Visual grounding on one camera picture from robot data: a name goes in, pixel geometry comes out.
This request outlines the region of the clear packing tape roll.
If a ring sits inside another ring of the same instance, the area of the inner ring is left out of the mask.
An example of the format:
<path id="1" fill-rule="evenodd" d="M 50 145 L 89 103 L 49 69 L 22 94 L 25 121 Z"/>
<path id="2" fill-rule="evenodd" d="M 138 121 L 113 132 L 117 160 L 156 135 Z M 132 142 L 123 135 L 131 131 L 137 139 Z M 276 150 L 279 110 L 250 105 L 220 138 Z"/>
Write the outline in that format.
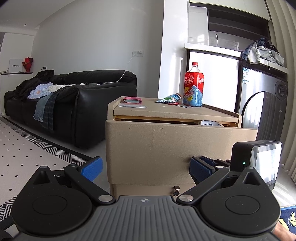
<path id="1" fill-rule="evenodd" d="M 212 120 L 201 120 L 199 121 L 199 125 L 201 126 L 219 126 L 223 127 L 223 125 L 217 121 L 212 121 Z"/>

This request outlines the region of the black leather sofa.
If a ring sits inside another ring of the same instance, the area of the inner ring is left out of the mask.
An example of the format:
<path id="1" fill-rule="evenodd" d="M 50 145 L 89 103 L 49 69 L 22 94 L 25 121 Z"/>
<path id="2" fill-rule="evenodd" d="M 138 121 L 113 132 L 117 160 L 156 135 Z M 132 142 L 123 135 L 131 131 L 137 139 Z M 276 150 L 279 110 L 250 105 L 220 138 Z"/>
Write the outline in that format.
<path id="1" fill-rule="evenodd" d="M 88 149 L 105 138 L 108 104 L 122 96 L 137 95 L 137 77 L 125 70 L 94 70 L 79 72 L 85 85 L 58 96 L 54 111 L 54 131 L 33 123 L 22 123 L 82 149 Z"/>

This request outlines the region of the patterned floor rug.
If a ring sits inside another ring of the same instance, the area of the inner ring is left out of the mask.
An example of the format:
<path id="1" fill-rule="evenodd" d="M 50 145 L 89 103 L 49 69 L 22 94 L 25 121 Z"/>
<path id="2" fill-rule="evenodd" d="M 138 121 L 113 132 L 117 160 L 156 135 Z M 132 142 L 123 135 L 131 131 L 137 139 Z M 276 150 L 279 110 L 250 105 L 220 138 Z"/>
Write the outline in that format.
<path id="1" fill-rule="evenodd" d="M 61 170 L 70 164 L 81 166 L 90 159 L 1 117 L 1 221 L 11 214 L 16 196 L 40 166 Z"/>

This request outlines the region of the red sauce packet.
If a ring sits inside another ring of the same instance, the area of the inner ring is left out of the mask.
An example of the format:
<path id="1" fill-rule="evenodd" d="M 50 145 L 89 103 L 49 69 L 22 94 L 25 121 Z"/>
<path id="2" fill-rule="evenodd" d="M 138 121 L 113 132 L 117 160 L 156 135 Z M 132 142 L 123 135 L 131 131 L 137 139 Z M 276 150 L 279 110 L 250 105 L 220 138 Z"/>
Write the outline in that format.
<path id="1" fill-rule="evenodd" d="M 179 103 L 177 103 L 177 102 L 169 102 L 169 103 L 167 103 L 168 105 L 179 105 Z"/>

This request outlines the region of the blue Dentaure snack pouch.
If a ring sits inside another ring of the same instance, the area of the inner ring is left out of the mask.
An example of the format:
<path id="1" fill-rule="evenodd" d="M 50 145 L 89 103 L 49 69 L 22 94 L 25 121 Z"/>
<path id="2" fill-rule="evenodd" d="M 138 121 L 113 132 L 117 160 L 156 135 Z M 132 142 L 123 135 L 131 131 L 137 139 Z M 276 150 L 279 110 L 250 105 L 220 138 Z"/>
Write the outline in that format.
<path id="1" fill-rule="evenodd" d="M 165 104 L 167 104 L 169 102 L 178 102 L 181 99 L 182 99 L 182 96 L 179 95 L 178 93 L 176 93 L 176 94 L 172 94 L 170 96 L 167 96 L 165 98 L 157 100 L 157 103 L 165 103 Z"/>

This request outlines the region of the silver washing machine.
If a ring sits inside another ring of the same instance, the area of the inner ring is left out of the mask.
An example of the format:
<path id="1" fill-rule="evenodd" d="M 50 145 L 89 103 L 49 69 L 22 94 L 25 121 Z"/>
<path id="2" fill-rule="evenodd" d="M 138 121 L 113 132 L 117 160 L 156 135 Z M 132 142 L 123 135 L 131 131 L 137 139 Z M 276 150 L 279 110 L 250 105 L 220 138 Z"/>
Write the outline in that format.
<path id="1" fill-rule="evenodd" d="M 257 140 L 279 141 L 287 108 L 287 73 L 266 66 L 239 67 L 235 110 L 243 128 L 257 130 Z"/>

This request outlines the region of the red iced tea bottle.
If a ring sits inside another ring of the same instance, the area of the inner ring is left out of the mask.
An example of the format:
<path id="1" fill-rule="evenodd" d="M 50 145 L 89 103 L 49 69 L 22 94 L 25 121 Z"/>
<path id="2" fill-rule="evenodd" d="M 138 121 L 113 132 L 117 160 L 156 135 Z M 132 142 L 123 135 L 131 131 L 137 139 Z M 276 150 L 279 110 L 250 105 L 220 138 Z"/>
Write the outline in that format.
<path id="1" fill-rule="evenodd" d="M 198 68 L 198 62 L 192 62 L 192 67 L 185 73 L 183 104 L 191 107 L 201 107 L 203 89 L 204 75 Z"/>

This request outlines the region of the white card on cabinet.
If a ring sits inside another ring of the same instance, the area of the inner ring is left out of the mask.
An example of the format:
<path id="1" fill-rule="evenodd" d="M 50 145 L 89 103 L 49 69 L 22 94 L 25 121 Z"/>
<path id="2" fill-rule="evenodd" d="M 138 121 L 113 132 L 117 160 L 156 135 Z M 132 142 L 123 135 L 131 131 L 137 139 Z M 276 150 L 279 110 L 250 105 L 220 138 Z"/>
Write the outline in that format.
<path id="1" fill-rule="evenodd" d="M 130 103 L 120 103 L 118 105 L 121 108 L 147 108 L 146 105 L 142 105 L 142 104 L 130 104 Z"/>

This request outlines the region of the white fridge cabinet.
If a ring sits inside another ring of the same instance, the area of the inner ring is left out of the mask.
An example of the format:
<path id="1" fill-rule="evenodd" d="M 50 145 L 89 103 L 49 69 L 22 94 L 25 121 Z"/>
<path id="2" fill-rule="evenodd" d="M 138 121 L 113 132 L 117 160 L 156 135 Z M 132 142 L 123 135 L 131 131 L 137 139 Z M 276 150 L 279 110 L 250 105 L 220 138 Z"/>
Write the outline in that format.
<path id="1" fill-rule="evenodd" d="M 185 44 L 188 51 L 188 66 L 198 63 L 204 75 L 203 104 L 228 111 L 236 105 L 241 53 L 220 47 Z"/>

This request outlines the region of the pink card wallet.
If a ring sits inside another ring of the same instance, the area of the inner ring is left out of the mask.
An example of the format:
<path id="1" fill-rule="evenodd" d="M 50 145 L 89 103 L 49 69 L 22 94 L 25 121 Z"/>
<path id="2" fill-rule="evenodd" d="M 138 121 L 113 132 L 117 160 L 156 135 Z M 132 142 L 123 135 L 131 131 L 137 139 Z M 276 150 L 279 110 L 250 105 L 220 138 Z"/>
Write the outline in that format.
<path id="1" fill-rule="evenodd" d="M 123 98 L 123 102 L 129 104 L 142 104 L 142 99 L 139 97 L 127 96 Z"/>

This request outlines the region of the clothes on sofa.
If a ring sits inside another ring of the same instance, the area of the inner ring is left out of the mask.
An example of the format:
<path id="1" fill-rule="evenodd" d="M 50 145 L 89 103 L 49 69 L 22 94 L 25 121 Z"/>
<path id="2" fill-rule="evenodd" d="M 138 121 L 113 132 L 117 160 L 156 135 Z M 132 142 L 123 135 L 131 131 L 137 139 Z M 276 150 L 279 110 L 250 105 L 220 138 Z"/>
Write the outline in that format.
<path id="1" fill-rule="evenodd" d="M 55 75 L 54 70 L 40 71 L 4 95 L 4 109 L 8 116 L 19 122 L 33 123 L 53 132 L 58 96 L 68 91 L 74 94 L 76 87 L 85 84 L 79 72 Z"/>

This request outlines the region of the pile of clothes on counter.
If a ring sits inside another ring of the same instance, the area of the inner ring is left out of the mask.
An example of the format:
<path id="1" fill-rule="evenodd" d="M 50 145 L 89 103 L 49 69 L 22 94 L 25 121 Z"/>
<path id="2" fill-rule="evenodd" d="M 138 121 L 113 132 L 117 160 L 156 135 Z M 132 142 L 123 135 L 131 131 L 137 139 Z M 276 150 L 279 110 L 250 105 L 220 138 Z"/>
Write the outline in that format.
<path id="1" fill-rule="evenodd" d="M 284 67 L 284 57 L 280 55 L 276 46 L 270 44 L 270 42 L 265 38 L 260 38 L 258 41 L 254 41 L 249 44 L 244 51 L 241 52 L 241 59 L 248 61 L 250 64 L 260 63 L 260 59 L 267 61 L 269 63 L 277 64 Z"/>

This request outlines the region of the red bouquet on shelf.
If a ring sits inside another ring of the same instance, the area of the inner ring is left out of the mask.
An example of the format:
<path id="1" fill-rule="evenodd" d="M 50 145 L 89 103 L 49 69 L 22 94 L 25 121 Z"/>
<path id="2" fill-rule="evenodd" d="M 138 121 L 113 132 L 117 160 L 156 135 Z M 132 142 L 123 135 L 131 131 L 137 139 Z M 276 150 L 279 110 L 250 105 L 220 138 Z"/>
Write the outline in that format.
<path id="1" fill-rule="evenodd" d="M 24 67 L 26 73 L 30 72 L 33 61 L 34 60 L 32 57 L 27 57 L 23 60 L 22 64 L 23 64 L 23 67 Z"/>

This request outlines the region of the white box on shelf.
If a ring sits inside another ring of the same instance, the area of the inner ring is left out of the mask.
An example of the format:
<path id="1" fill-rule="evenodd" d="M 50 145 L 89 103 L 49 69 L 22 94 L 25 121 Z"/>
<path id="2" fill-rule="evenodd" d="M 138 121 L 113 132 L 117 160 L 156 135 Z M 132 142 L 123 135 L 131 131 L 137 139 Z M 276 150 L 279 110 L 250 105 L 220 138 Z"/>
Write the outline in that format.
<path id="1" fill-rule="evenodd" d="M 22 59 L 10 59 L 9 60 L 9 73 L 21 73 L 23 72 L 23 60 Z"/>

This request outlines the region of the wall power socket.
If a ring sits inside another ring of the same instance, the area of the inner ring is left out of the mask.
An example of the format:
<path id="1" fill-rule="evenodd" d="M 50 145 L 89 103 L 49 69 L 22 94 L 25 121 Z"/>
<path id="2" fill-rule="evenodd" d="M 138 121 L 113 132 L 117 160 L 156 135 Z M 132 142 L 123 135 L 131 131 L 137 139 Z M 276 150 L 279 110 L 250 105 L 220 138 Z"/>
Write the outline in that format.
<path id="1" fill-rule="evenodd" d="M 133 51 L 132 52 L 132 57 L 143 57 L 144 52 L 143 51 Z"/>

